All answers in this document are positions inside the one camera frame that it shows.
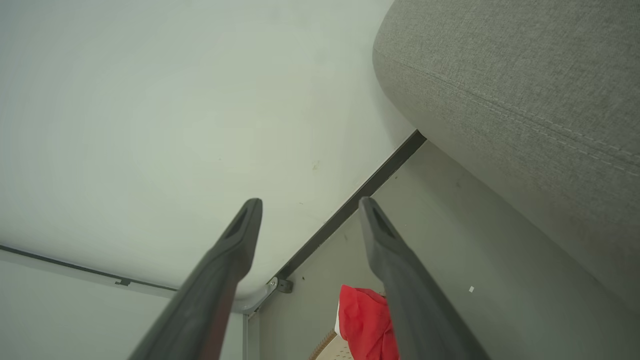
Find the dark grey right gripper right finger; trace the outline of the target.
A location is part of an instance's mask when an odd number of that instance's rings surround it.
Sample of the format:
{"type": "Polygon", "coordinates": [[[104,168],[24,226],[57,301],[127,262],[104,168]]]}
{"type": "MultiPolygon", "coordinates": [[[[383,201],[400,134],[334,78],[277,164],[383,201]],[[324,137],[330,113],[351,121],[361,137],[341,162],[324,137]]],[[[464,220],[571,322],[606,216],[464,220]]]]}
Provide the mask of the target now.
{"type": "Polygon", "coordinates": [[[487,360],[489,355],[371,197],[358,205],[369,267],[382,282],[402,360],[487,360]]]}

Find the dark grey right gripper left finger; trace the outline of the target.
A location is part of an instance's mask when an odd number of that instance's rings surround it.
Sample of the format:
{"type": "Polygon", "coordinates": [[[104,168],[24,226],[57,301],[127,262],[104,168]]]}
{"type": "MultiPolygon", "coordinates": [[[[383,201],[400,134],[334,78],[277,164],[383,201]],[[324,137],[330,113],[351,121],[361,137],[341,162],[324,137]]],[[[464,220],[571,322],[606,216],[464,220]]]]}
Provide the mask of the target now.
{"type": "Polygon", "coordinates": [[[142,337],[131,360],[217,360],[234,296],[249,273],[263,201],[247,200],[142,337]]]}

